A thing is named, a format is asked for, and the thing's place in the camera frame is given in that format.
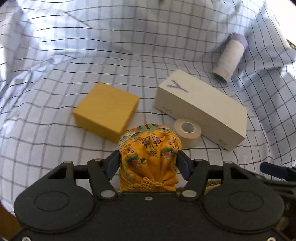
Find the orange embroidered pouch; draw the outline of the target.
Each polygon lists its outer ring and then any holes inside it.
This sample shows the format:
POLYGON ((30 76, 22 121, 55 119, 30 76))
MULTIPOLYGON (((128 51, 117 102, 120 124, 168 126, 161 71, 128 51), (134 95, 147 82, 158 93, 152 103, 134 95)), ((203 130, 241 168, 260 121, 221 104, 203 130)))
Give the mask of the orange embroidered pouch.
POLYGON ((128 130, 119 140, 120 192, 174 192, 182 143, 169 127, 154 123, 128 130))

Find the beige tape roll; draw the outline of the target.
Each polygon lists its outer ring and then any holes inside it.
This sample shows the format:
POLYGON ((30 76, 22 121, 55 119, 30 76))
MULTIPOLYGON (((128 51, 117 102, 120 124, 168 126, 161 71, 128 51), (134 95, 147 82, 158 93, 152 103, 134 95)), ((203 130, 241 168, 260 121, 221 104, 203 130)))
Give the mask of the beige tape roll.
POLYGON ((176 120, 174 131, 182 142, 182 149, 195 147, 202 134, 201 127, 188 118, 176 120))

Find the white rectangular phone box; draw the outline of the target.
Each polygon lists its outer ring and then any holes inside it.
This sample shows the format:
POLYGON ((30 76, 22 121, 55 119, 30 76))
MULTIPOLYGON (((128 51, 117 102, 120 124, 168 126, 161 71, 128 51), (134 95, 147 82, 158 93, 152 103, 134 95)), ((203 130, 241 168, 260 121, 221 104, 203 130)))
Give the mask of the white rectangular phone box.
POLYGON ((205 137, 228 151, 246 138, 246 108, 182 70, 175 71, 159 85, 154 107, 176 120, 194 121, 205 137))

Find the yellow square box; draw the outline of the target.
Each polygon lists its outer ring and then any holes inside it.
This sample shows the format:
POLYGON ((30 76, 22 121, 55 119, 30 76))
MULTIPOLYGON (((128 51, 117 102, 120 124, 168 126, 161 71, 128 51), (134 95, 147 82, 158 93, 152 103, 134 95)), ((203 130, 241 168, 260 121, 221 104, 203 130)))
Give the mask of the yellow square box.
POLYGON ((138 102, 136 95, 98 83, 75 107, 74 120, 79 127, 117 143, 130 124, 138 102))

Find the white purple-capped bottle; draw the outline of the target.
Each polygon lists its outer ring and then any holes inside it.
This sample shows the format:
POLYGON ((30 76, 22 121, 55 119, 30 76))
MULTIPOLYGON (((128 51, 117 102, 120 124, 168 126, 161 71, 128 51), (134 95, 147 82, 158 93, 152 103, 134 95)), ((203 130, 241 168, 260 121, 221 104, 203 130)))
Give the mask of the white purple-capped bottle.
POLYGON ((230 81, 247 47, 248 42, 244 35, 239 33, 230 34, 218 64, 212 71, 217 80, 230 81))

